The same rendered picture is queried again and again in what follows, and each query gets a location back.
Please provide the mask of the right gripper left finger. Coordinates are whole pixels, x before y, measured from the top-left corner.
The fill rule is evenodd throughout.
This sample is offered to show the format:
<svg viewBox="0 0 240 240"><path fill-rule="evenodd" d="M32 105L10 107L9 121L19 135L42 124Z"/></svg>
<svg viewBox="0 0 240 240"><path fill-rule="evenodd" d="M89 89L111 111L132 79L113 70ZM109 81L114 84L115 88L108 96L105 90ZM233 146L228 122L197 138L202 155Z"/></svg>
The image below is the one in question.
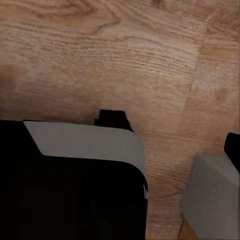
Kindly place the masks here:
<svg viewBox="0 0 240 240"><path fill-rule="evenodd" d="M21 133L0 138L0 193L25 152L26 145Z"/></svg>

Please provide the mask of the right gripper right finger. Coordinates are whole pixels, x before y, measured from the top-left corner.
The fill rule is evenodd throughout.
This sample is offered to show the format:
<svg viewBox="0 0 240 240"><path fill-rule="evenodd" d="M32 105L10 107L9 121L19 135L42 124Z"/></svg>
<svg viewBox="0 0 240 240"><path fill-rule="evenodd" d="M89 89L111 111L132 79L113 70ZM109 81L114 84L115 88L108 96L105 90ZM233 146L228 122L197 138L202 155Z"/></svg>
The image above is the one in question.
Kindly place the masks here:
<svg viewBox="0 0 240 240"><path fill-rule="evenodd" d="M229 133L225 141L224 151L240 172L240 135Z"/></svg>

